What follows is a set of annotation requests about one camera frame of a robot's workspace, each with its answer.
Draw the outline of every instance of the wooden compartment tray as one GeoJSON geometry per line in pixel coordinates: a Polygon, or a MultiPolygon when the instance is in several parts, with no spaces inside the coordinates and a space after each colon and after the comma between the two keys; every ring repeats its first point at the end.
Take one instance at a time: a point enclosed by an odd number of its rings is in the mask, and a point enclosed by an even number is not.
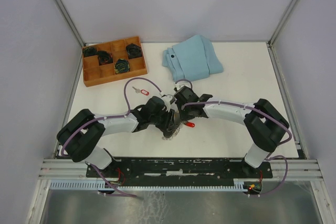
{"type": "Polygon", "coordinates": [[[88,47],[95,47],[97,51],[103,50],[112,54],[113,63],[106,65],[99,65],[98,56],[89,56],[84,57],[82,54],[83,60],[83,80],[86,87],[95,86],[111,81],[119,81],[122,79],[132,78],[135,76],[141,76],[147,74],[146,63],[144,60],[142,48],[142,56],[129,59],[126,51],[126,46],[134,43],[141,47],[140,38],[132,37],[127,39],[119,39],[110,42],[105,42],[101,44],[96,44],[88,47]],[[118,59],[125,59],[130,64],[130,71],[126,73],[116,74],[114,70],[114,64],[118,59]]]}

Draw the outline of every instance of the light blue cloth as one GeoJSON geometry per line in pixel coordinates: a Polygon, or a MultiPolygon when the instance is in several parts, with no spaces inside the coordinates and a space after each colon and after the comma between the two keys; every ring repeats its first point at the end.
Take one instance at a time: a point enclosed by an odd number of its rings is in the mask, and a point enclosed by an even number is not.
{"type": "Polygon", "coordinates": [[[162,66],[170,69],[173,80],[201,80],[224,71],[210,40],[195,35],[163,51],[162,66]]]}

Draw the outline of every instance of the white tabletop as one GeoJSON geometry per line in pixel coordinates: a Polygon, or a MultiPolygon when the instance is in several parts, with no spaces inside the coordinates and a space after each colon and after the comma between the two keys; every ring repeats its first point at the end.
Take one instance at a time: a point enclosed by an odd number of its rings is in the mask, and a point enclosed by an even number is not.
{"type": "MultiPolygon", "coordinates": [[[[174,44],[142,44],[148,69],[148,74],[142,77],[154,81],[167,94],[174,94],[174,84],[168,68],[161,65],[162,52],[174,44]]],[[[224,66],[224,72],[194,81],[194,92],[198,96],[207,93],[236,102],[257,102],[259,98],[265,98],[287,118],[265,43],[216,42],[213,45],[217,57],[224,66]]],[[[81,74],[69,119],[85,108],[99,114],[125,112],[127,106],[123,97],[123,87],[127,80],[87,88],[81,74]]],[[[130,83],[127,90],[131,108],[145,104],[149,98],[135,93],[131,86],[148,90],[150,96],[159,96],[156,88],[150,83],[135,80],[130,83]]],[[[194,128],[183,126],[172,140],[162,140],[161,131],[150,125],[147,130],[141,132],[104,136],[98,146],[106,148],[113,156],[244,157],[252,145],[246,127],[240,124],[221,119],[198,118],[191,121],[196,126],[194,128]]],[[[298,157],[294,140],[278,147],[274,154],[298,157]]]]}

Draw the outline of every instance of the black mounting plate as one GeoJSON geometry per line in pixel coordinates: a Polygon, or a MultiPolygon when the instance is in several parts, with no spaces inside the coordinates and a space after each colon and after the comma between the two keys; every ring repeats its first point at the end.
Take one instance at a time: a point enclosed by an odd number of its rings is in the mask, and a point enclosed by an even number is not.
{"type": "MultiPolygon", "coordinates": [[[[269,162],[263,162],[248,176],[243,172],[242,159],[232,158],[135,158],[115,157],[102,170],[107,178],[118,178],[116,168],[125,174],[124,186],[232,186],[235,178],[273,178],[269,162]]],[[[98,178],[92,167],[86,176],[98,178]]]]}

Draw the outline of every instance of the gray wall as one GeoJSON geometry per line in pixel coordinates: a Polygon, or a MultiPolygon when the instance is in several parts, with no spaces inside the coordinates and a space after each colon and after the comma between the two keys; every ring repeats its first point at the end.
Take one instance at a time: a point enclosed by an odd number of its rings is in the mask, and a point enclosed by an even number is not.
{"type": "Polygon", "coordinates": [[[301,0],[276,52],[311,158],[336,207],[336,0],[301,0]]]}
{"type": "Polygon", "coordinates": [[[85,42],[268,40],[290,0],[62,0],[85,42]]]}
{"type": "Polygon", "coordinates": [[[0,223],[24,223],[79,45],[53,0],[0,0],[0,223]]]}

